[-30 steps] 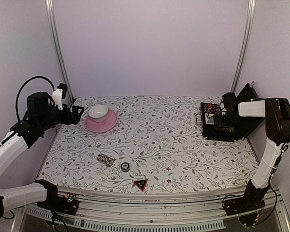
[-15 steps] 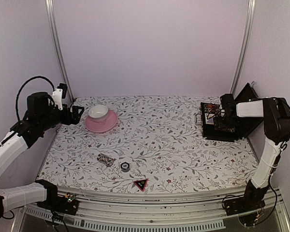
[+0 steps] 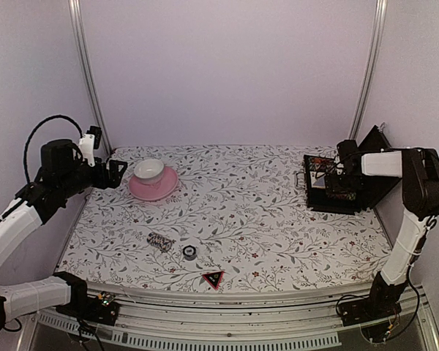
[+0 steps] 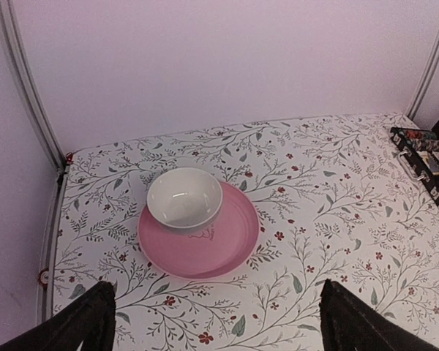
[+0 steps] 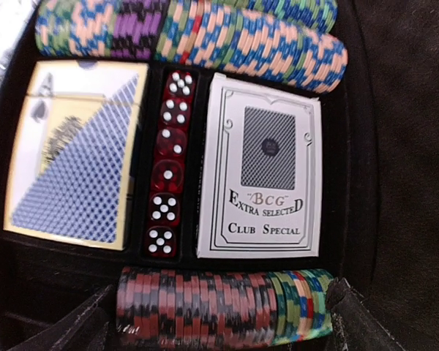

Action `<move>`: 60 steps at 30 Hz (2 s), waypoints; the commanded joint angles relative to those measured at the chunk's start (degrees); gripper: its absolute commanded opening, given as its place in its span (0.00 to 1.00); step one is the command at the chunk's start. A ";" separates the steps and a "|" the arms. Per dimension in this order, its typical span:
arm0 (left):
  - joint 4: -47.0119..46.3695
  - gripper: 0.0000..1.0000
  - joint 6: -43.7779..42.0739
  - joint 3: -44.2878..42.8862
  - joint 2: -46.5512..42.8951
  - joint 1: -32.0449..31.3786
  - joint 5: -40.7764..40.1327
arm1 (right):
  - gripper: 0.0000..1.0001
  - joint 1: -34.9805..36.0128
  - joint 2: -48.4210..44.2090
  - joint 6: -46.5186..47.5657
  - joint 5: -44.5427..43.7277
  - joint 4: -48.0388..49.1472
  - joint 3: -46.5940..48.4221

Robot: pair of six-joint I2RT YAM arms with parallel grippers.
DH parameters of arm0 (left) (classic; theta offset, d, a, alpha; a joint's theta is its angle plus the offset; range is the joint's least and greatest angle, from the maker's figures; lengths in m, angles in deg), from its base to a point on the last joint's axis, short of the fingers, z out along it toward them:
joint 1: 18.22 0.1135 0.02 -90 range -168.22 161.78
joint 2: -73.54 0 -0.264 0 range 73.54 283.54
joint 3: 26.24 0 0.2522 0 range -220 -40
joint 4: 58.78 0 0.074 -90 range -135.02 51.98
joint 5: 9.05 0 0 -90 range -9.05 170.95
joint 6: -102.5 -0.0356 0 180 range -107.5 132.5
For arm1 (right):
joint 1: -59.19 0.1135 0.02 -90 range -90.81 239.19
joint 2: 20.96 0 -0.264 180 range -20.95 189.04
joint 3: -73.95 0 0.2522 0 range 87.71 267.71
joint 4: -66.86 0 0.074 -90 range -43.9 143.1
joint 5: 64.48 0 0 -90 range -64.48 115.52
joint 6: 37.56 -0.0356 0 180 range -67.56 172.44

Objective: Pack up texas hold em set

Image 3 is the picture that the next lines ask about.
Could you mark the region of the blue beige card deck box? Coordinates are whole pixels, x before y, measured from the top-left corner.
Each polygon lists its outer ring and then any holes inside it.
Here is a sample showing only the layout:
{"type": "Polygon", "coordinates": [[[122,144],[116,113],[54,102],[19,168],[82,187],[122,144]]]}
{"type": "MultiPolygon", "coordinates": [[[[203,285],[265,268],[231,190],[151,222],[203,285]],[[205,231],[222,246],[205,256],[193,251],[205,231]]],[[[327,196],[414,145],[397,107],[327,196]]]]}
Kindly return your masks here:
{"type": "Polygon", "coordinates": [[[311,187],[313,189],[325,189],[325,178],[322,176],[320,178],[312,178],[311,179],[311,187]]]}

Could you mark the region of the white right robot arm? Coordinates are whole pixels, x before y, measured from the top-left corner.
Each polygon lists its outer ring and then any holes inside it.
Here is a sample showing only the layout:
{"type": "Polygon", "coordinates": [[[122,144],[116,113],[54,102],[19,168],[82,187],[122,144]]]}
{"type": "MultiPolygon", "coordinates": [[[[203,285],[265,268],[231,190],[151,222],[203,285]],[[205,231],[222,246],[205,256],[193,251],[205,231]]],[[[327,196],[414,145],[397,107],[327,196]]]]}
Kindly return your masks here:
{"type": "Polygon", "coordinates": [[[388,176],[402,180],[403,220],[391,254],[377,273],[361,309],[370,319],[398,311],[410,271],[439,215],[439,156],[432,148],[401,148],[341,156],[342,177],[388,176]]]}

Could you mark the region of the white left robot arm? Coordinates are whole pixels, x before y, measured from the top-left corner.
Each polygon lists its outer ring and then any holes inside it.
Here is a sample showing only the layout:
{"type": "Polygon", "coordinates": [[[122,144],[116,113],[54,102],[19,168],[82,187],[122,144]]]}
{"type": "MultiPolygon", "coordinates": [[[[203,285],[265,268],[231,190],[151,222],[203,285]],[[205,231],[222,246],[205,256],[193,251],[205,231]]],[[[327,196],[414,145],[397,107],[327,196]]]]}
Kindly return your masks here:
{"type": "MultiPolygon", "coordinates": [[[[123,161],[103,162],[68,139],[42,146],[35,180],[0,215],[0,267],[25,239],[65,208],[71,197],[88,188],[119,187],[127,167],[123,161]]],[[[89,297],[83,279],[65,271],[35,282],[0,286],[0,331],[17,317],[51,306],[71,317],[92,317],[98,303],[89,297]]]]}

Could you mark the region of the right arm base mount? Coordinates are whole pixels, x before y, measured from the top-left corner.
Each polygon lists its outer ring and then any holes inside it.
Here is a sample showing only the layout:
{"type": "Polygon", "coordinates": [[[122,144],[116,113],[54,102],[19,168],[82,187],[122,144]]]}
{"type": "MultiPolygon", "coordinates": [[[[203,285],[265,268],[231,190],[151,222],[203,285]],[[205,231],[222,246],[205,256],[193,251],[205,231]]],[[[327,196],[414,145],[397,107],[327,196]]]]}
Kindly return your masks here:
{"type": "Polygon", "coordinates": [[[387,284],[377,276],[372,283],[368,297],[338,302],[337,315],[344,326],[395,316],[402,311],[399,298],[407,285],[407,282],[397,285],[387,284]]]}

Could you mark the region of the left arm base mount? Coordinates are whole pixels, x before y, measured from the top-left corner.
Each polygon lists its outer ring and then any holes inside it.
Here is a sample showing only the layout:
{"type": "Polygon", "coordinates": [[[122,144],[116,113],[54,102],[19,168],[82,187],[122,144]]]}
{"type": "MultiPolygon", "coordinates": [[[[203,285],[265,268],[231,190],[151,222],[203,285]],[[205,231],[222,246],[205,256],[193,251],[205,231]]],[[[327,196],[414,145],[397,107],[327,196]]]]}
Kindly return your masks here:
{"type": "Polygon", "coordinates": [[[85,280],[67,272],[57,272],[55,277],[63,279],[70,286],[70,302],[56,307],[56,311],[80,320],[114,326],[119,315],[120,305],[114,295],[101,292],[98,296],[88,295],[85,280]]]}

